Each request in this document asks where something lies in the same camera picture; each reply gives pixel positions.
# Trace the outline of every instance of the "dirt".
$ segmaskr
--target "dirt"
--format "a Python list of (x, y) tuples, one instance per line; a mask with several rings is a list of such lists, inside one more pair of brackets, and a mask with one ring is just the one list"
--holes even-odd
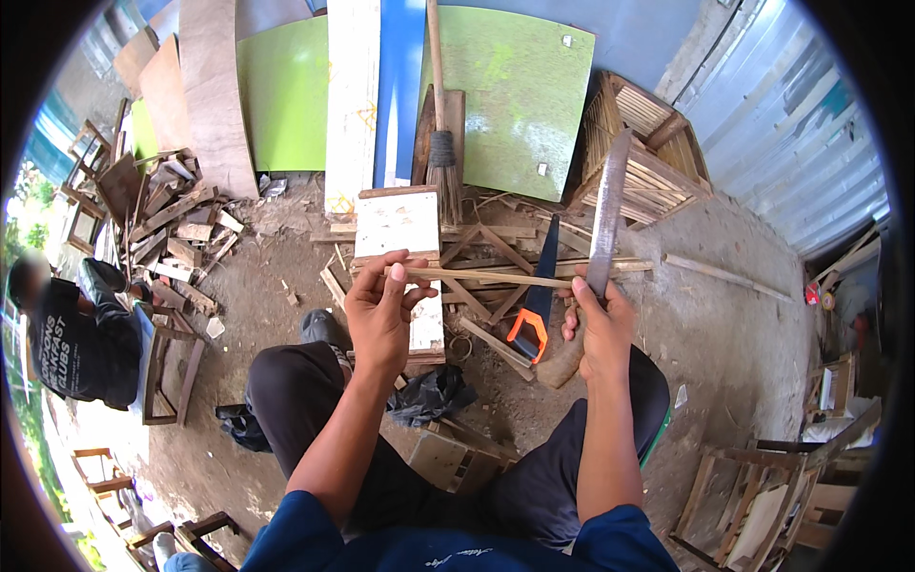
[[(286, 196), (233, 211), (249, 229), (275, 233), (258, 237), (246, 232), (233, 255), (224, 258), (199, 287), (220, 303), (226, 331), (216, 340), (206, 338), (208, 348), (187, 426), (146, 427), (131, 437), (139, 444), (121, 442), (126, 437), (117, 435), (110, 425), (107, 433), (98, 430), (99, 438), (107, 439), (105, 445), (134, 472), (141, 489), (155, 499), (150, 502), (160, 503), (168, 517), (183, 520), (227, 512), (241, 534), (232, 537), (219, 531), (212, 541), (236, 565), (273, 515), (285, 479), (272, 455), (252, 453), (223, 434), (213, 407), (242, 402), (254, 356), (274, 345), (295, 343), (298, 319), (308, 309), (333, 308), (345, 323), (318, 276), (336, 257), (334, 247), (311, 243), (305, 232), (327, 230), (319, 182), (319, 178), (295, 177)], [(518, 226), (540, 223), (524, 213), (508, 213), (498, 201), (479, 213), (487, 223), (505, 224), (506, 217)], [(567, 220), (587, 224), (587, 219)], [(800, 300), (803, 276), (796, 254), (771, 228), (727, 200), (697, 204), (640, 232), (623, 231), (618, 245), (621, 254), (656, 264), (653, 279), (633, 273), (620, 283), (639, 312), (635, 343), (657, 362), (671, 392), (671, 423), (642, 472), (645, 512), (652, 529), (664, 539), (676, 526), (692, 488), (702, 444), (742, 447), (750, 437), (796, 437), (804, 373), (815, 351), (812, 313)], [(344, 255), (351, 254), (351, 244), (340, 247)], [(661, 265), (663, 252), (745, 275), (798, 301), (787, 304), (710, 276)], [(348, 288), (349, 276), (339, 262), (330, 267)], [(283, 281), (298, 295), (297, 308), (286, 300)], [(554, 304), (554, 340), (559, 339), (555, 326), (564, 309), (560, 302)], [(446, 309), (446, 322), (456, 320)], [(206, 327), (199, 314), (190, 321), (196, 331)], [(578, 378), (558, 391), (525, 382), (479, 340), (473, 340), (473, 352), (464, 361), (460, 358), (467, 353), (467, 341), (457, 340), (453, 346), (448, 360), (464, 368), (466, 381), (479, 393), (479, 400), (459, 418), (503, 444), (513, 444), (521, 453), (543, 443), (569, 406), (586, 395)], [(673, 409), (681, 385), (688, 400)], [(85, 436), (92, 434), (90, 412), (99, 409), (88, 405), (75, 407), (79, 432)], [(418, 430), (395, 426), (387, 418), (382, 433), (405, 458), (418, 439)], [(720, 494), (730, 492), (726, 483), (718, 489)], [(693, 565), (678, 548), (665, 543), (685, 568)]]

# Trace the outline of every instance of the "green board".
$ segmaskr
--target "green board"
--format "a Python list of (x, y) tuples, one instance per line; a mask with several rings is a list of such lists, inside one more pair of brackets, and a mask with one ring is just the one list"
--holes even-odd
[(327, 17), (243, 39), (237, 57), (254, 170), (323, 170), (328, 131)]
[(130, 116), (134, 122), (134, 159), (145, 159), (158, 153), (156, 133), (153, 132), (146, 102), (141, 99), (131, 103)]
[[(594, 35), (464, 6), (440, 6), (438, 21), (445, 89), (467, 93), (464, 182), (559, 201), (585, 105)], [(428, 31), (421, 77), (420, 105), (432, 82)]]

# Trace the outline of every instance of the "blue shirt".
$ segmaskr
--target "blue shirt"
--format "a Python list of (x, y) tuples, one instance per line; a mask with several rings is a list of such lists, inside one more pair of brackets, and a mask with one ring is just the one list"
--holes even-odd
[(632, 505), (588, 520), (572, 555), (534, 541), (459, 530), (395, 527), (343, 544), (328, 512), (305, 491), (287, 494), (251, 545), (241, 572), (337, 570), (678, 570)]

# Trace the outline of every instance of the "gray shoe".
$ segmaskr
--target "gray shoe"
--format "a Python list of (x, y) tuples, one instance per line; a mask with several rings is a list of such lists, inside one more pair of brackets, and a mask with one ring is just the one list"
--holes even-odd
[(298, 338), (302, 343), (325, 341), (344, 353), (352, 350), (350, 336), (343, 331), (330, 312), (323, 309), (311, 310), (302, 317), (298, 324)]

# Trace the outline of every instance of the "broom handle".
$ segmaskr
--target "broom handle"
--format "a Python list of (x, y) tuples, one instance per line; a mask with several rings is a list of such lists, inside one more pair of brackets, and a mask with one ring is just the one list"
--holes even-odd
[(432, 53), (432, 85), (436, 98), (436, 131), (445, 131), (445, 80), (442, 78), (442, 45), (438, 38), (438, 2), (425, 0), (429, 19), (429, 49)]

